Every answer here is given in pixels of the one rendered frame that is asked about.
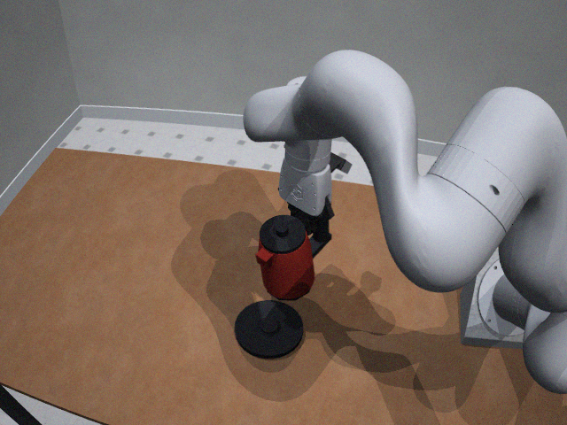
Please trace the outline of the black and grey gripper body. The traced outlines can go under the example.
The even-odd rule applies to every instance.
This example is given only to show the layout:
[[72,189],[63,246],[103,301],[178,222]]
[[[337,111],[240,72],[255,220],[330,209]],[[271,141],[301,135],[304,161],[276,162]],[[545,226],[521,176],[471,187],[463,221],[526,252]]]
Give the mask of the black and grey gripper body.
[[290,166],[285,156],[280,178],[279,195],[286,202],[312,216],[322,213],[325,197],[331,202],[330,165],[316,171],[302,171]]

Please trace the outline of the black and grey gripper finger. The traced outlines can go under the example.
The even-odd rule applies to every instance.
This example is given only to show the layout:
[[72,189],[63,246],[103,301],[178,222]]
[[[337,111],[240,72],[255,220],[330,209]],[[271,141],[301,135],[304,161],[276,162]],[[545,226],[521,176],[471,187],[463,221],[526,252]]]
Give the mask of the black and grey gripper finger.
[[294,205],[291,205],[290,203],[288,203],[288,209],[291,211],[291,216],[295,216],[300,211],[299,208],[295,207]]
[[325,204],[323,211],[318,216],[312,216],[309,214],[309,220],[307,221],[307,235],[310,236],[319,227],[319,220],[325,219],[330,220],[334,216],[334,212],[331,208],[330,201],[328,197],[325,198]]

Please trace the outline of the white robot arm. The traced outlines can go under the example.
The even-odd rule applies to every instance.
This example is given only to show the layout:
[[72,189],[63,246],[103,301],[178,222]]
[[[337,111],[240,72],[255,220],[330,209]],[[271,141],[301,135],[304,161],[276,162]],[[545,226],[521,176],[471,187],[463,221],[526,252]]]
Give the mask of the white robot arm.
[[408,85],[382,60],[339,50],[254,94],[244,127],[256,143],[285,142],[286,162],[302,171],[348,174],[352,164],[331,152],[343,136],[369,170],[396,266],[424,290],[460,289],[499,246],[480,315],[499,334],[524,333],[531,377],[567,394],[567,137],[548,103],[516,87],[488,91],[421,176]]

